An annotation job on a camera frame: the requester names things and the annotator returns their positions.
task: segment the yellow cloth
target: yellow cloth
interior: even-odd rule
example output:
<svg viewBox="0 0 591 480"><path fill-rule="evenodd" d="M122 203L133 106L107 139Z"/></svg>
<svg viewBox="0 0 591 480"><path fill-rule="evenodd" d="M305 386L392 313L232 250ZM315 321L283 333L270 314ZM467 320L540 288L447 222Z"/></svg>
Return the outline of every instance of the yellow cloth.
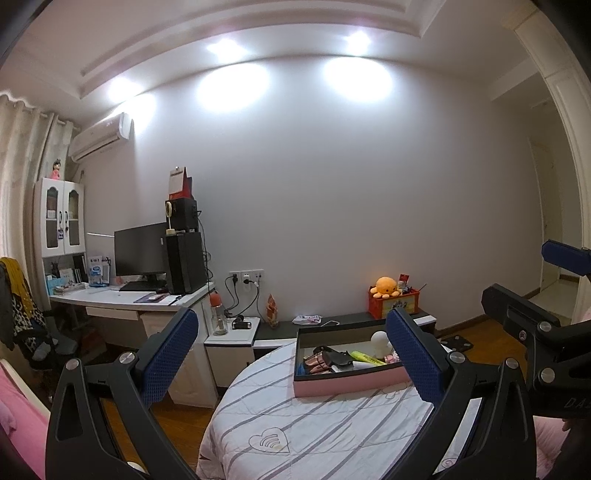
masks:
<svg viewBox="0 0 591 480"><path fill-rule="evenodd" d="M30 319L33 314L33 299L29 295L29 289L27 288L25 276L22 274L21 266L17 260L9 257L0 258L0 262L4 264L8 272L10 291L21 299L25 315Z"/></svg>

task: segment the computer monitor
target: computer monitor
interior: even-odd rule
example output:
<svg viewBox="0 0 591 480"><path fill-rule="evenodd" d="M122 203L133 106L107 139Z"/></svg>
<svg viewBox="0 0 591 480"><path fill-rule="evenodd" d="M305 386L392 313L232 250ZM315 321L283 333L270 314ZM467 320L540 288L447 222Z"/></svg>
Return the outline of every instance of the computer monitor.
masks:
<svg viewBox="0 0 591 480"><path fill-rule="evenodd" d="M155 276L166 272L163 258L166 229L167 224L163 222L115 232L117 275L147 275L148 281L158 288L161 282L157 283Z"/></svg>

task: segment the dark countertop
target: dark countertop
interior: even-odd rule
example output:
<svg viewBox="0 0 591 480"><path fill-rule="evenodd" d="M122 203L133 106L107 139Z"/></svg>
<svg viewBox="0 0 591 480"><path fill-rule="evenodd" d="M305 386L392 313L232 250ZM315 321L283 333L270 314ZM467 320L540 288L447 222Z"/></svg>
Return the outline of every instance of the dark countertop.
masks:
<svg viewBox="0 0 591 480"><path fill-rule="evenodd" d="M414 313L411 315L414 319L419 319L421 317L426 317L429 315L427 312L420 310L418 313ZM359 322L367 322L368 320L375 320L368 312L362 313L351 313L349 315L338 315L336 317L323 317L321 325L329 322L331 320L335 320L339 322L341 325L346 325L348 323L359 323ZM258 330L255 334L255 341L256 340L279 340L282 338L296 338L297 331L300 327L315 327L320 325L296 325L295 323L291 322L279 322L279 326L276 329L272 329L268 323L261 321Z"/></svg>

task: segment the baseboard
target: baseboard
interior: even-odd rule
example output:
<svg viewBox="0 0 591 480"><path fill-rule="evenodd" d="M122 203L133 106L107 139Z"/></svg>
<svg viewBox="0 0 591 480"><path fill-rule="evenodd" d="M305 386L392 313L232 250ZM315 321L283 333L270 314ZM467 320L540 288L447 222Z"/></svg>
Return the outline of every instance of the baseboard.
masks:
<svg viewBox="0 0 591 480"><path fill-rule="evenodd" d="M531 292L523 295L523 298L525 298L526 300L529 300L529 299L535 297L538 293L540 293L540 289L536 288L535 290L532 290ZM441 338L443 336L452 335L454 333L459 332L460 330L465 330L467 328L474 327L474 325L478 325L479 323L482 323L488 319L489 319L488 315L485 315L485 314L479 315L478 317L474 317L473 319L466 320L465 322L462 322L462 323L456 323L455 325L452 325L451 327L448 327L448 328L444 328L443 330L435 330L435 337Z"/></svg>
<svg viewBox="0 0 591 480"><path fill-rule="evenodd" d="M560 274L560 279L561 280L566 280L566 281L571 281L571 282L574 282L574 283L579 283L580 277L577 277L576 275L564 275L564 274Z"/></svg>

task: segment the blue gripper pad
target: blue gripper pad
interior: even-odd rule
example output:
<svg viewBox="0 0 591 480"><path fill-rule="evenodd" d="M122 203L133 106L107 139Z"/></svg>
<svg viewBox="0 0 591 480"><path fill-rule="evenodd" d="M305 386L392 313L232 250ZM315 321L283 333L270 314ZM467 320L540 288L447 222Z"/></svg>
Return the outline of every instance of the blue gripper pad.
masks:
<svg viewBox="0 0 591 480"><path fill-rule="evenodd" d="M446 351L433 335L423 332L402 307L388 313L386 334L418 394L437 407L451 374Z"/></svg>
<svg viewBox="0 0 591 480"><path fill-rule="evenodd" d="M164 398L198 332L197 314L181 309L162 332L150 336L138 351L134 377L147 407Z"/></svg>
<svg viewBox="0 0 591 480"><path fill-rule="evenodd" d="M589 250L548 240L542 245L542 257L548 263L577 275L584 276L591 273L591 251Z"/></svg>

